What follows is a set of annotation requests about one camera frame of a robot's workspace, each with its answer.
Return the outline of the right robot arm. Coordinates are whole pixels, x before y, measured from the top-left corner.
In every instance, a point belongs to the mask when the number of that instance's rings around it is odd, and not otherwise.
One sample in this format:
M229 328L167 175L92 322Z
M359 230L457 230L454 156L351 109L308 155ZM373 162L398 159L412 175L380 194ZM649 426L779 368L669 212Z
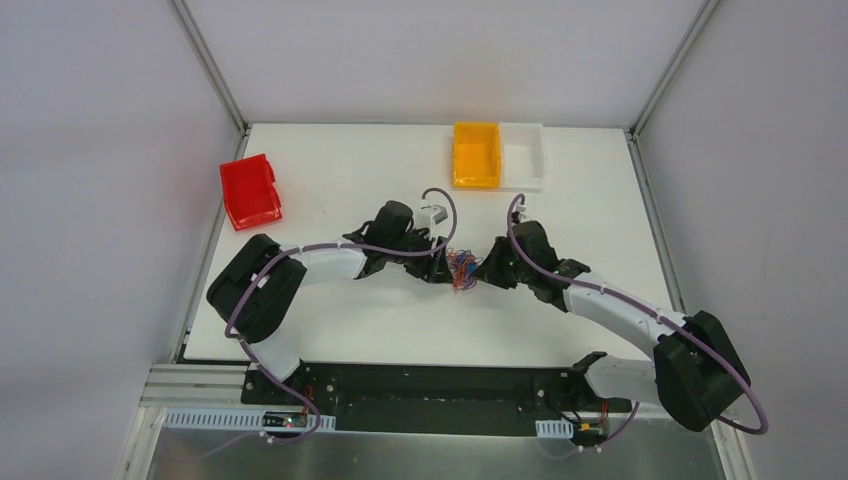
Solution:
M751 389L716 316L664 312L627 294L588 265L558 257L537 221L517 223L497 237L472 276L502 289L523 284L537 300L590 320L645 354L627 360L600 352L574 364L567 393L580 409L624 398L661 406L681 426L702 431Z

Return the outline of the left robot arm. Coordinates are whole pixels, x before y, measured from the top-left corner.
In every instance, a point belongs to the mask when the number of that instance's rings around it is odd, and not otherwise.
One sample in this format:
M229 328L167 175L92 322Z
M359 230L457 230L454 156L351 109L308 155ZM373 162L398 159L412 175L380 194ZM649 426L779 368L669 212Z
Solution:
M305 378L296 371L302 358L282 323L298 291L362 280L390 263L428 284L452 282L449 240L434 230L455 211L427 200L417 210L389 200L374 219L333 242L285 248L256 234L211 282L206 301L224 321L226 337L247 345L251 361L267 370L269 394L281 404L293 404L304 394Z

